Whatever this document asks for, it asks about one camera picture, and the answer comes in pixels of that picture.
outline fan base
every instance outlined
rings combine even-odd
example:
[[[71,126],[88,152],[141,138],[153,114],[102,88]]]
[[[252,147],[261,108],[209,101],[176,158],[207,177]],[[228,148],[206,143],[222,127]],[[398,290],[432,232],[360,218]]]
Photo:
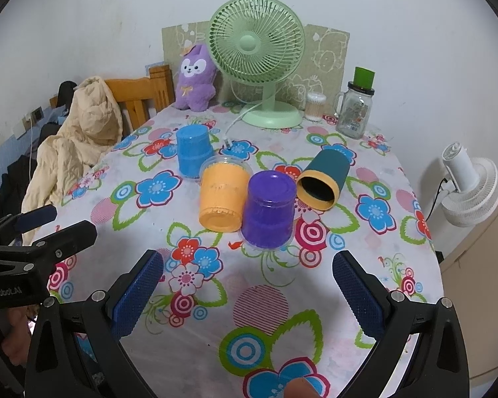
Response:
[[[242,112],[253,107],[256,103],[259,102],[247,103],[243,107]],[[277,101],[272,111],[263,111],[259,107],[256,107],[254,110],[246,113],[242,120],[251,126],[281,129],[298,126],[303,121],[303,115],[295,106]]]

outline beige blanket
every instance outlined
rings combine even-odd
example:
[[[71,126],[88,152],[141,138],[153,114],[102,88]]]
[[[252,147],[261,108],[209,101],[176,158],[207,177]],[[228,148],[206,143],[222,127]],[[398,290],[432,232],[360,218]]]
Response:
[[[37,169],[22,201],[22,212],[58,205],[73,184],[122,139],[122,114],[107,84],[98,76],[74,93],[70,114],[55,136],[37,151]],[[30,244],[35,231],[23,235]]]

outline purple cup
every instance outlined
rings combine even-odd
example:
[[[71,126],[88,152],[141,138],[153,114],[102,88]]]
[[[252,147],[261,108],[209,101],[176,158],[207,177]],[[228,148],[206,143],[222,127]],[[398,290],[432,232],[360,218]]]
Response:
[[[293,233],[297,186],[285,173],[264,170],[251,176],[247,187],[242,236],[252,246],[273,250]]]

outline wooden chair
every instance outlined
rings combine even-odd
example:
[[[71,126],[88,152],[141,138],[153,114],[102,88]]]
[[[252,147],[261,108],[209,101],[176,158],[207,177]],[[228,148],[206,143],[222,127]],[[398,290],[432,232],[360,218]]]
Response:
[[[149,112],[144,100],[153,100],[157,112],[175,101],[170,66],[151,67],[149,73],[149,78],[105,80],[115,100],[118,103],[125,103],[133,130],[149,120]],[[56,104],[57,96],[54,96],[50,99],[50,105],[55,107]]]

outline cabinet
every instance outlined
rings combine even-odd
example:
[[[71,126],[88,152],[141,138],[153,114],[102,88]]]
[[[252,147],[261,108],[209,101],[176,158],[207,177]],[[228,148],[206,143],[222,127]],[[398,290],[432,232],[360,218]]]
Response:
[[[470,378],[498,370],[498,217],[442,279],[461,323]]]

